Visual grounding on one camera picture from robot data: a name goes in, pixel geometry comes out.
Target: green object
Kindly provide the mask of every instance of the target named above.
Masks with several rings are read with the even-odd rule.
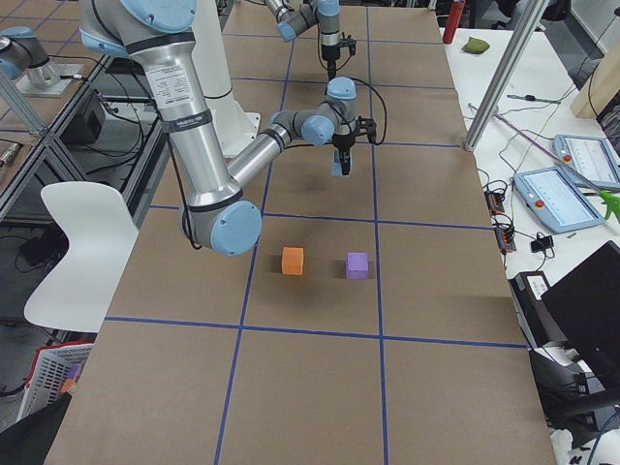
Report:
[[[616,215],[616,220],[620,221],[620,199],[613,197],[608,191],[601,191],[599,193],[603,203],[607,205],[607,211],[604,213],[604,218],[609,219],[611,213]]]
[[[470,37],[467,44],[465,44],[461,50],[466,51],[467,53],[480,55],[481,53],[485,53],[489,47],[491,46],[488,42],[485,42],[482,39],[476,39],[475,37]]]

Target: white label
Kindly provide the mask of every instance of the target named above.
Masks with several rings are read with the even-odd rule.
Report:
[[[530,289],[534,293],[536,300],[542,300],[542,295],[547,292],[548,288],[544,282],[542,276],[528,276],[527,282],[530,284]]]
[[[192,97],[190,81],[183,65],[172,65],[146,73],[157,107],[169,109],[189,104]]]

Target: orange cube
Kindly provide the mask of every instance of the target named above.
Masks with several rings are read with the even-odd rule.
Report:
[[[303,274],[303,249],[284,247],[282,249],[282,274],[301,276]]]

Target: metal pole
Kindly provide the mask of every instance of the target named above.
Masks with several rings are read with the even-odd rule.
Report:
[[[530,42],[532,33],[543,16],[548,0],[530,0],[523,17],[516,25],[511,40],[506,46],[506,51],[500,60],[495,75],[486,89],[486,93],[480,102],[480,110],[472,122],[465,138],[465,150],[473,151],[480,140],[484,128],[493,115],[495,106],[508,85],[512,72]]]
[[[9,107],[13,109],[23,124],[26,125],[28,131],[41,138],[46,135],[46,123],[43,122],[39,114],[23,98],[17,87],[1,72],[0,96],[7,101]]]

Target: blue cable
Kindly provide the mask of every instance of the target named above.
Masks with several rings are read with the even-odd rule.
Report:
[[[607,421],[604,423],[603,427],[601,428],[601,431],[599,431],[599,435],[597,436],[597,440],[594,442],[594,446],[592,447],[592,451],[590,452],[590,457],[588,457],[588,463],[587,465],[592,465],[592,459],[594,458],[594,453],[597,451],[597,446],[599,445],[599,441],[601,440],[601,438],[603,437],[603,435],[606,433],[606,429],[609,426],[609,424],[614,421],[616,418],[620,417],[620,410],[617,411],[615,414],[613,414],[611,417],[609,417],[607,419]]]

